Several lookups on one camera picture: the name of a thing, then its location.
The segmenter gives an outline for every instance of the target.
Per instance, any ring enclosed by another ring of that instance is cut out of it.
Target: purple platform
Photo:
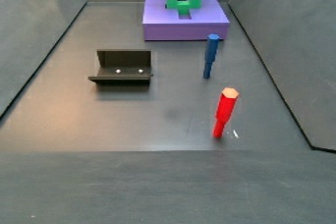
[[[202,0],[201,9],[190,9],[190,18],[180,19],[165,0],[145,0],[144,40],[206,40],[210,33],[225,39],[229,21],[216,0]]]

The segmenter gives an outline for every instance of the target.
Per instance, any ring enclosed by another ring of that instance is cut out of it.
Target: red stick
[[[238,92],[236,91],[234,88],[226,87],[220,95],[220,100],[217,103],[217,108],[216,108],[216,123],[213,127],[213,137],[220,139],[225,123],[230,117],[230,113],[234,107],[236,103],[236,98],[237,98]]]

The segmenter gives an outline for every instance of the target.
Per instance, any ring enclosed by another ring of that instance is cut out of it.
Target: red peg
[[[226,87],[220,95],[220,100],[217,103],[217,108],[216,108],[216,123],[213,127],[213,137],[220,139],[225,123],[230,117],[230,113],[234,107],[236,103],[236,98],[237,98],[238,92],[236,91],[234,88]]]

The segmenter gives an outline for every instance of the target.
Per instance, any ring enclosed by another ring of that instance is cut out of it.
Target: green u-shaped object
[[[201,2],[202,0],[188,0],[188,1],[166,0],[166,8],[177,9],[180,15],[188,15],[189,9],[201,8]]]

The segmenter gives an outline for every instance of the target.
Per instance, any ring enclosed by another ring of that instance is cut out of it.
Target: blue stick
[[[205,51],[205,70],[204,70],[204,79],[210,77],[210,67],[214,61],[214,54],[217,49],[218,36],[212,33],[208,35],[208,44]]]

